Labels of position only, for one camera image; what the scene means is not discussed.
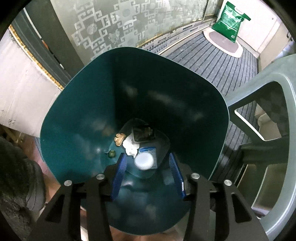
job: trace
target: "gray cloth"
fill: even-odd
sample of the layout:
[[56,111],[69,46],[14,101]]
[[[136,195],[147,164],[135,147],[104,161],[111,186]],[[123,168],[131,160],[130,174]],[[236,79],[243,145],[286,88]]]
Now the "gray cloth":
[[280,84],[267,84],[266,92],[256,100],[269,118],[277,124],[281,136],[289,135],[289,117],[286,99]]
[[0,163],[0,211],[20,239],[26,240],[34,225],[28,207],[39,211],[45,203],[41,168],[2,137]]

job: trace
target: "black fabric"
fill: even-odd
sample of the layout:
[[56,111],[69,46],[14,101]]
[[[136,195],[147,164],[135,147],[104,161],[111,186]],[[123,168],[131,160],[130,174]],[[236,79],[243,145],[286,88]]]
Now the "black fabric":
[[12,230],[2,213],[0,212],[0,234],[3,240],[20,241],[20,238]]
[[33,227],[26,197],[36,180],[34,163],[2,137],[0,163],[0,211],[18,237],[26,240]]

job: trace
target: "chair leg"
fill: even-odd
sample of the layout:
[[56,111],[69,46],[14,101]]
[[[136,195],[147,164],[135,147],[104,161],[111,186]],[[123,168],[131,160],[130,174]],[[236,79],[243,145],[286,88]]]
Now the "chair leg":
[[258,195],[267,166],[267,164],[248,165],[237,187],[250,206]]
[[279,164],[288,163],[289,136],[284,136],[262,143],[246,143],[241,145],[245,164]]
[[230,113],[230,121],[232,121],[248,137],[250,137],[252,142],[262,143],[265,141],[264,138],[259,134],[259,132],[236,110],[233,113]]

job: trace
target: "green bag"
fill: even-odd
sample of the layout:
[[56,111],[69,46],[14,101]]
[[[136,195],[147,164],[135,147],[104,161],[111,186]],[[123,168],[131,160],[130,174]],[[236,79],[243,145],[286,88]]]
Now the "green bag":
[[227,2],[220,19],[213,25],[212,29],[222,34],[232,42],[235,42],[240,23],[244,19],[249,21],[251,20],[249,16],[236,9],[232,3]]

